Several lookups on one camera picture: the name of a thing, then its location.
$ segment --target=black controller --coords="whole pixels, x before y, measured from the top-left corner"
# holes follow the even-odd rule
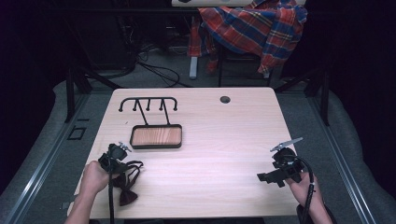
[[[122,143],[119,146],[110,144],[108,146],[108,152],[103,153],[98,161],[106,172],[109,172],[111,169],[113,174],[121,174],[128,170],[127,165],[120,162],[127,156],[126,150],[129,150],[128,147]]]
[[[295,182],[300,183],[300,172],[304,169],[303,163],[294,158],[296,154],[288,147],[280,149],[274,156],[273,165],[276,168],[271,173],[257,174],[260,181],[266,181],[268,184],[277,183],[280,188],[285,187],[283,180],[287,178],[293,179]]]

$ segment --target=plaid shirt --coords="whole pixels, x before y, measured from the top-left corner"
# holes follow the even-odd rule
[[[214,38],[236,53],[260,56],[260,73],[268,73],[289,58],[302,37],[307,16],[295,0],[254,0],[244,8],[205,7],[199,11],[203,22],[192,23],[188,55],[215,55]]]

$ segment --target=gray carpet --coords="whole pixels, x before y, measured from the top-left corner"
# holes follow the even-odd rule
[[[183,49],[174,49],[169,52],[158,50],[148,53],[147,63],[174,69],[180,74],[180,81],[193,87],[217,87],[216,75],[205,73],[205,62],[202,58],[198,66],[198,78],[190,80],[188,73],[190,61],[183,54]],[[164,82],[160,77],[150,73],[141,66],[124,77],[112,78],[112,81],[127,88],[161,88],[171,84]],[[272,87],[283,82],[278,76],[274,76]],[[31,203],[22,207],[23,211],[17,220],[21,223],[62,223],[66,218],[66,209],[60,209],[62,203],[69,202],[73,195],[81,171],[87,156],[91,150],[94,137],[99,128],[101,119],[105,113],[111,90],[96,80],[91,80],[94,91],[90,95],[80,95],[78,99],[78,112],[70,124],[64,124],[66,112],[65,85],[61,83],[54,91],[57,94],[57,102],[53,108],[48,123],[37,139],[31,153],[22,165],[19,172],[1,195],[0,223],[10,220],[15,204],[23,195],[23,190],[29,180],[35,174],[35,169],[40,166],[42,160],[48,155],[54,146],[59,153],[54,155],[54,163],[49,172],[44,174],[45,181],[37,186],[39,191],[31,195]],[[292,138],[303,137],[295,145],[300,156],[305,158],[318,176],[324,199],[332,210],[338,223],[363,223],[364,218],[357,209],[357,205],[351,199],[353,192],[349,191],[348,183],[343,179],[332,153],[333,144],[329,140],[329,132],[340,147],[342,155],[350,172],[355,177],[357,186],[361,189],[361,195],[367,207],[373,215],[376,223],[394,223],[396,220],[396,202],[384,190],[382,190],[371,176],[370,170],[361,159],[361,145],[353,124],[337,97],[331,94],[329,119],[330,127],[323,128],[318,119],[316,99],[305,98],[301,90],[304,83],[294,87],[286,93],[277,95],[278,101]],[[69,136],[73,128],[85,129],[80,140],[67,140],[67,137],[77,137],[78,132]],[[265,223],[298,223],[297,217],[266,217]]]

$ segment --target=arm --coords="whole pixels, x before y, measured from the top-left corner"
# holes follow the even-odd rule
[[[300,205],[305,206],[306,195],[310,184],[309,174],[301,173],[301,179],[302,181],[300,183],[296,183],[292,179],[286,179],[286,183],[289,184],[290,190],[293,193],[294,198],[297,200],[297,202]],[[315,179],[315,188],[314,188],[314,194],[312,196],[311,205],[309,207],[309,216],[311,216],[315,224],[330,224],[332,223],[332,220],[324,206],[318,180],[315,176],[314,179]]]
[[[90,213],[96,194],[106,187],[108,173],[102,169],[98,161],[91,161],[85,166],[79,194],[65,224],[89,223]]]

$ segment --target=white tabletop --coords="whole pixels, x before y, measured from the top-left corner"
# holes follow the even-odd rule
[[[123,162],[145,165],[132,191],[138,199],[118,206],[116,218],[294,216],[297,202],[289,187],[260,182],[258,173],[273,167],[270,149],[290,140],[274,91],[270,88],[122,89],[110,99],[87,163],[100,158],[111,143],[127,144],[132,128],[144,121],[127,97],[175,97],[177,111],[167,105],[171,124],[182,126],[182,146],[135,149]],[[221,96],[231,102],[224,104]],[[152,101],[149,124],[164,124],[163,112]],[[107,218],[107,189],[94,202],[91,218]]]

